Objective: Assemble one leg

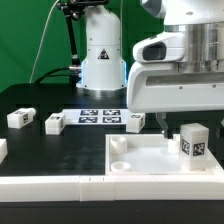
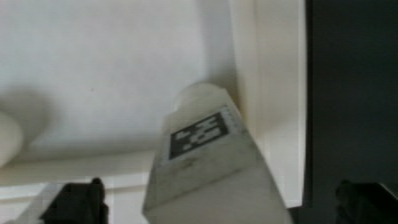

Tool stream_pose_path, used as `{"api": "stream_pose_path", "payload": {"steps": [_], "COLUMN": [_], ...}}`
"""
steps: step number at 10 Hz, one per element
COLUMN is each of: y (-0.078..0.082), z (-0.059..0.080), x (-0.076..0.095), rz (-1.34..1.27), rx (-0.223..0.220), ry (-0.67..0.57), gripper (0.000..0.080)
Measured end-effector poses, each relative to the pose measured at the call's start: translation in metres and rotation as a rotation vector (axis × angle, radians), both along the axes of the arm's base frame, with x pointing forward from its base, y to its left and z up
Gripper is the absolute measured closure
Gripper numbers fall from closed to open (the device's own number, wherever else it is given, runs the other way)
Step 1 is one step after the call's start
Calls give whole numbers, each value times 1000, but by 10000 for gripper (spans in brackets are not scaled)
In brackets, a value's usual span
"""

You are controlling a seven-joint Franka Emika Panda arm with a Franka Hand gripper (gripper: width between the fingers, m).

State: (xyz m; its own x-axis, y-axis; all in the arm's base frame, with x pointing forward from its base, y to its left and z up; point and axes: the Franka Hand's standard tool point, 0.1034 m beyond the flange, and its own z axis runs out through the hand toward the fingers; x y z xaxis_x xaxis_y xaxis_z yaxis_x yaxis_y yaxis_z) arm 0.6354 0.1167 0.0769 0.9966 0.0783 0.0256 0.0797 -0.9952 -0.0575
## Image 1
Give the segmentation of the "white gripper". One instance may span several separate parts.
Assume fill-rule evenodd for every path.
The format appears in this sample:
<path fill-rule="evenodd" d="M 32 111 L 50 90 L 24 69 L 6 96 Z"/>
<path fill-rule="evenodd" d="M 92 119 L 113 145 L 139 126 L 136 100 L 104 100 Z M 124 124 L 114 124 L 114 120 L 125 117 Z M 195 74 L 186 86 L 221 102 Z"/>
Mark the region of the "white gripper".
<path fill-rule="evenodd" d="M 192 40 L 181 32 L 163 32 L 133 47 L 127 107 L 157 113 L 168 137 L 166 114 L 224 109 L 224 41 Z"/>

